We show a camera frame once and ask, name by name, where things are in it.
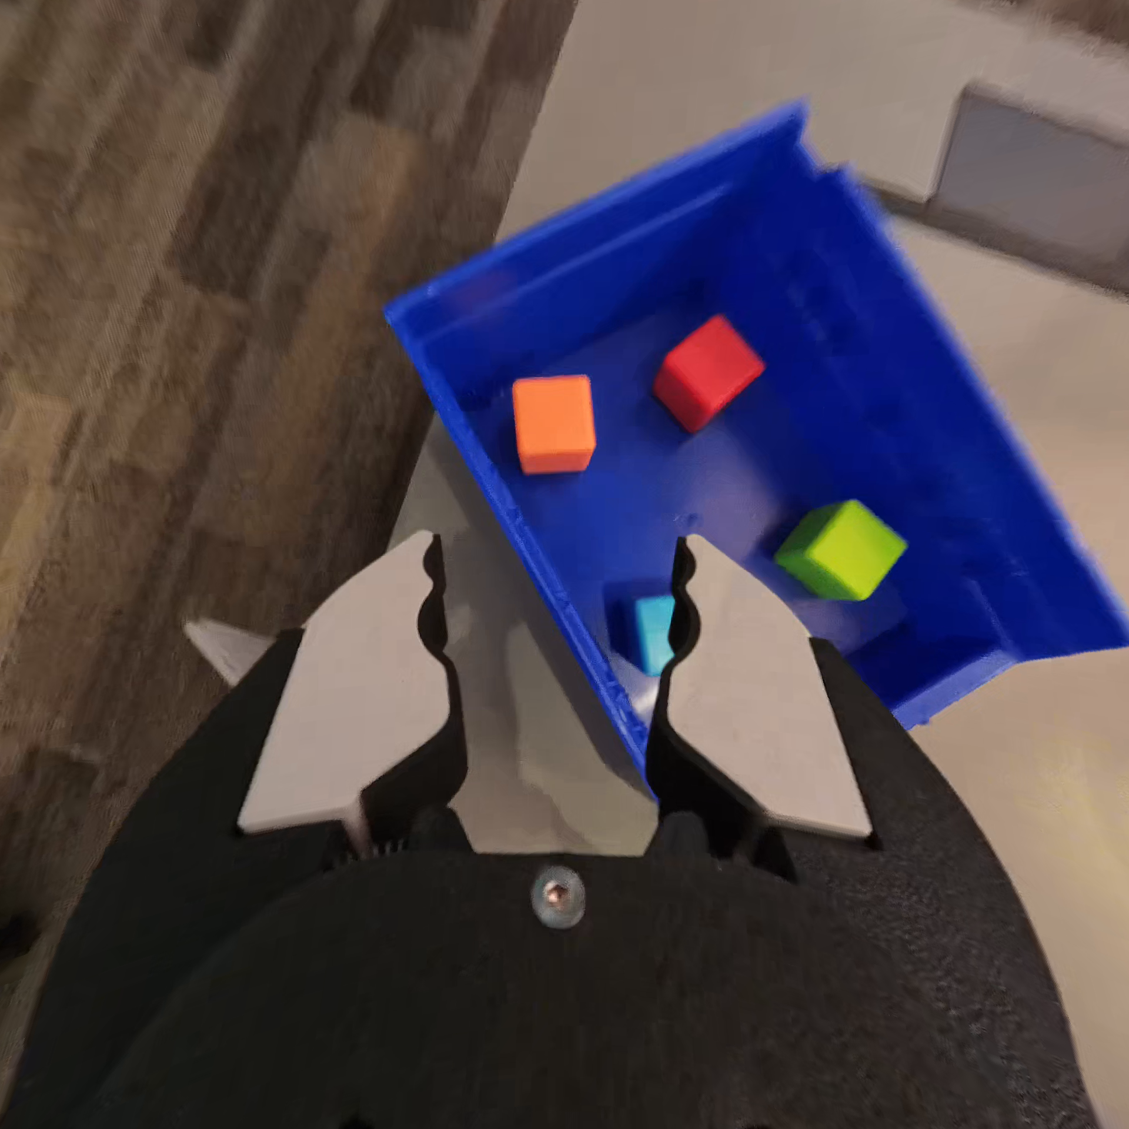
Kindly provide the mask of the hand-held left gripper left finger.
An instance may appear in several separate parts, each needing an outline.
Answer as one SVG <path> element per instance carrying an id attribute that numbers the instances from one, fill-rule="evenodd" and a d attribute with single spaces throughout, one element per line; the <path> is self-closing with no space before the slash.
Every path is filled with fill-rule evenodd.
<path id="1" fill-rule="evenodd" d="M 309 617 L 240 832 L 340 824 L 355 853 L 376 855 L 450 804 L 469 754 L 445 590 L 442 539 L 417 531 Z"/>

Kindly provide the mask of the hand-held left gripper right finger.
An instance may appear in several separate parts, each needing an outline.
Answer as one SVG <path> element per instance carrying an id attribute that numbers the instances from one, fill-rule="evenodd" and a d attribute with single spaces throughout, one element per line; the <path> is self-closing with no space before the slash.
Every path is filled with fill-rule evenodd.
<path id="1" fill-rule="evenodd" d="M 785 830 L 874 844 L 874 826 L 794 613 L 700 535 L 672 566 L 672 657 L 644 751 L 658 830 L 712 857 L 788 857 Z"/>

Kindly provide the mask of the teal magnetic cube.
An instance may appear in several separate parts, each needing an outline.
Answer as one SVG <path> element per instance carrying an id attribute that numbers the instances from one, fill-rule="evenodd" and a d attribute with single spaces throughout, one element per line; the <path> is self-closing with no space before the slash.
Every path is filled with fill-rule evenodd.
<path id="1" fill-rule="evenodd" d="M 658 677 L 673 656 L 669 642 L 673 610 L 669 593 L 614 595 L 607 609 L 613 650 L 644 675 Z"/>

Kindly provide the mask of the green magnetic cube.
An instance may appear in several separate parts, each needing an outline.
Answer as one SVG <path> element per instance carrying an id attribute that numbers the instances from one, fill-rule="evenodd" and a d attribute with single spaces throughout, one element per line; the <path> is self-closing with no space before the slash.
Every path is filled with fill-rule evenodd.
<path id="1" fill-rule="evenodd" d="M 847 500 L 805 513 L 771 559 L 814 597 L 863 602 L 907 548 L 908 543 L 868 507 Z"/>

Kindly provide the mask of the red magnetic cube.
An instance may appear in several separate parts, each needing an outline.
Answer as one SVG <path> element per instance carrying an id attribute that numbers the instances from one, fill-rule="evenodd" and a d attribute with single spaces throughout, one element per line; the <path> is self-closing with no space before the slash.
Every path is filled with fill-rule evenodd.
<path id="1" fill-rule="evenodd" d="M 724 314 L 715 314 L 664 356 L 653 396 L 685 433 L 695 434 L 765 371 L 762 356 Z"/>

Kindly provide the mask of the orange magnetic cube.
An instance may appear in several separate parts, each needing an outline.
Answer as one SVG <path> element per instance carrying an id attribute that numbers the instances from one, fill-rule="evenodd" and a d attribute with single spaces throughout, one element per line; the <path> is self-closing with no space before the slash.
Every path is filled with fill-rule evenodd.
<path id="1" fill-rule="evenodd" d="M 598 443 L 589 376 L 521 377 L 512 384 L 512 412 L 525 476 L 587 469 Z"/>

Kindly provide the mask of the blue plastic bin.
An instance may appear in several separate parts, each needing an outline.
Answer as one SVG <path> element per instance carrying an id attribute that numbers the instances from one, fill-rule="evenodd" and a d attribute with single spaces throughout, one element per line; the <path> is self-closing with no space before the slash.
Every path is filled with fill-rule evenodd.
<path id="1" fill-rule="evenodd" d="M 1011 666 L 1126 646 L 1082 548 L 867 193 L 788 106 L 535 224 L 386 306 L 437 418 L 644 773 L 656 679 L 611 648 L 614 595 L 669 590 L 697 533 L 829 641 L 907 728 Z M 766 363 L 695 434 L 653 395 L 716 314 Z M 586 375 L 587 469 L 525 476 L 513 382 Z M 906 541 L 863 602 L 771 559 L 856 500 Z"/>

